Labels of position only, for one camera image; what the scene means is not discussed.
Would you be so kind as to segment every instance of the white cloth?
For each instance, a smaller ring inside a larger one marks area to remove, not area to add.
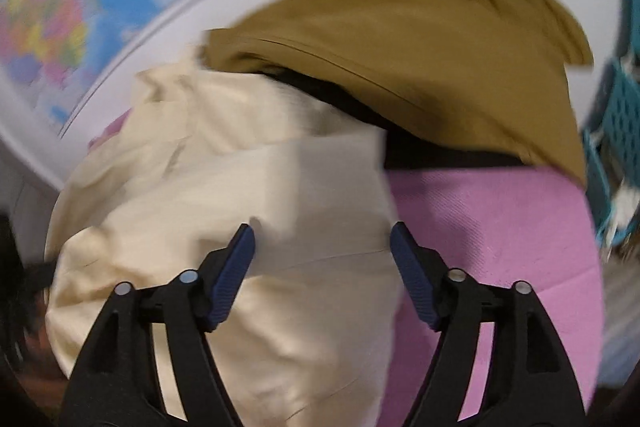
[[[194,62],[138,78],[121,133],[56,204],[47,332],[66,374],[114,285],[168,282],[251,223],[257,250],[230,317],[208,335],[247,427],[373,426],[401,282],[382,133],[256,74]],[[162,331],[169,412],[181,415]]]

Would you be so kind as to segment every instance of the pink cushion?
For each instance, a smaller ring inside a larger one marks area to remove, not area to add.
[[[550,168],[388,172],[400,219],[418,244],[479,282],[532,283],[591,399],[602,346],[603,301],[593,225],[581,188]],[[491,352],[483,327],[460,418],[478,411]],[[394,356],[378,427],[400,427],[436,347],[407,295],[396,315]]]

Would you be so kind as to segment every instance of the brown fabric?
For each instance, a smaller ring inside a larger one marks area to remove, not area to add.
[[[281,0],[212,30],[204,62],[342,86],[414,136],[585,182],[565,64],[592,64],[555,0]]]

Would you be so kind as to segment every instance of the black fabric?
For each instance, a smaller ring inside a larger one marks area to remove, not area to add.
[[[263,71],[273,80],[306,92],[329,103],[361,122],[387,131],[385,169],[470,169],[517,167],[524,164],[508,154],[485,151],[462,151],[421,140],[393,122],[383,118],[337,84],[319,80],[291,70]]]

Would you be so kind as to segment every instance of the wrinkled fabric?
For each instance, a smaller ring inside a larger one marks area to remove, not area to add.
[[[326,80],[420,139],[585,183],[564,65],[593,56],[556,0],[281,0],[210,31],[204,63]]]
[[[136,92],[52,216],[46,324],[61,368],[118,282],[164,284],[250,223],[254,261],[207,335],[244,425],[375,425],[401,294],[382,132],[264,76],[190,60],[145,71]],[[168,411],[182,415],[162,328],[154,342]]]
[[[485,284],[529,281],[558,331],[582,399],[593,394],[604,305],[593,225],[584,194],[549,168],[389,172],[398,214],[415,240]],[[396,315],[394,356],[378,427],[401,426],[433,357],[438,334],[408,295]],[[461,418],[478,411],[491,356],[482,325]]]

